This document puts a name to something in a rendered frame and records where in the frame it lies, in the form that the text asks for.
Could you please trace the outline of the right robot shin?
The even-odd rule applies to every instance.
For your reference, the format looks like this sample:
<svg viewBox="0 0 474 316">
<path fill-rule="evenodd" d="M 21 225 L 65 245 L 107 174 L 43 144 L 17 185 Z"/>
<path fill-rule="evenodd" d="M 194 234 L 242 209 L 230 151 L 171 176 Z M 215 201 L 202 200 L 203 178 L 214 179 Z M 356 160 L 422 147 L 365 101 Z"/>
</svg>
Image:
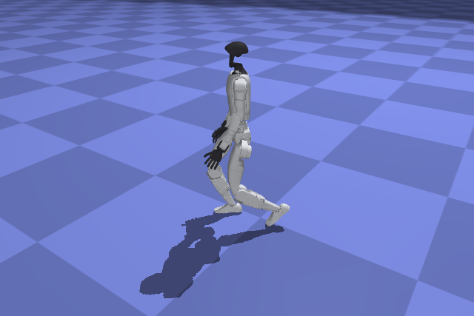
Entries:
<svg viewBox="0 0 474 316">
<path fill-rule="evenodd" d="M 229 206 L 232 207 L 235 202 L 232 198 L 232 195 L 230 194 L 230 186 L 224 176 L 224 173 L 222 173 L 218 178 L 211 178 L 209 173 L 206 173 L 218 193 L 222 195 L 223 199 L 229 204 Z"/>
</svg>

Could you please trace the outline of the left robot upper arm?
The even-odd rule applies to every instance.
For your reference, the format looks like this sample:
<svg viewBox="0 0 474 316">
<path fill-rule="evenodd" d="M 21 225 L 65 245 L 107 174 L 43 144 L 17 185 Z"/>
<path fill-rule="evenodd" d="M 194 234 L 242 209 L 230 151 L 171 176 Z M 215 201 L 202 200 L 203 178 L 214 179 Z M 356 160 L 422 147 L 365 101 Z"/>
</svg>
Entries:
<svg viewBox="0 0 474 316">
<path fill-rule="evenodd" d="M 247 93 L 247 82 L 244 78 L 237 78 L 233 83 L 233 92 L 234 92 L 234 106 L 236 112 L 241 118 L 240 123 L 244 120 L 245 114 L 245 99 Z"/>
</svg>

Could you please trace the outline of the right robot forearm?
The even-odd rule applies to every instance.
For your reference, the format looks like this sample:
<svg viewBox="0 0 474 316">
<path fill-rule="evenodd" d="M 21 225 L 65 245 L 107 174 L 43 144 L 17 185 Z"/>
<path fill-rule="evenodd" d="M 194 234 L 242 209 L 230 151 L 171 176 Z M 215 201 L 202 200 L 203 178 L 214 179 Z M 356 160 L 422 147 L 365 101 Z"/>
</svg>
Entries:
<svg viewBox="0 0 474 316">
<path fill-rule="evenodd" d="M 225 119 L 225 120 L 227 121 L 225 127 L 228 128 L 228 125 L 230 124 L 230 110 L 228 111 L 228 114 L 226 115 L 226 119 Z M 225 120 L 224 120 L 224 121 L 225 121 Z"/>
</svg>

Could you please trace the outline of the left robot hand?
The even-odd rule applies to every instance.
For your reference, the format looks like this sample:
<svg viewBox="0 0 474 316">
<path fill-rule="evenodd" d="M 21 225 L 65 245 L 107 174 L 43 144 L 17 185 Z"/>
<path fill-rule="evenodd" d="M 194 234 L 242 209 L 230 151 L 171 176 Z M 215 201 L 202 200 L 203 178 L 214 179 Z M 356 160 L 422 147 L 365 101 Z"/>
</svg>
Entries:
<svg viewBox="0 0 474 316">
<path fill-rule="evenodd" d="M 207 165 L 207 167 L 209 167 L 209 165 L 211 165 L 211 163 L 214 161 L 213 164 L 210 167 L 212 169 L 214 164 L 217 162 L 215 167 L 214 167 L 214 170 L 216 170 L 216 167 L 218 166 L 218 163 L 222 159 L 222 153 L 225 153 L 227 151 L 228 147 L 229 147 L 229 145 L 228 145 L 228 147 L 226 148 L 225 151 L 222 150 L 221 148 L 219 148 L 219 145 L 221 144 L 221 142 L 218 144 L 217 149 L 214 149 L 212 152 L 209 152 L 209 153 L 204 155 L 204 157 L 207 157 L 208 155 L 211 154 L 210 157 L 204 162 L 204 164 L 206 164 L 211 159 L 209 164 Z"/>
</svg>

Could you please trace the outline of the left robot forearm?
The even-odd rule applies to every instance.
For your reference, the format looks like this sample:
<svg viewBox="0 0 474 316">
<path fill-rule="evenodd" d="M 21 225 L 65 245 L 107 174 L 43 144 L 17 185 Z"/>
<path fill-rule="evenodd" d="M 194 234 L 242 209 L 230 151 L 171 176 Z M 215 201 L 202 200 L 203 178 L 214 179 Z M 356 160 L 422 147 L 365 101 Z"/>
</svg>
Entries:
<svg viewBox="0 0 474 316">
<path fill-rule="evenodd" d="M 233 138 L 235 138 L 236 133 L 240 130 L 240 116 L 238 114 L 233 114 L 230 118 L 230 124 L 228 125 L 228 129 L 226 131 L 226 135 L 223 137 L 223 141 L 219 145 L 219 148 L 222 150 L 226 150 L 229 144 L 233 142 Z"/>
</svg>

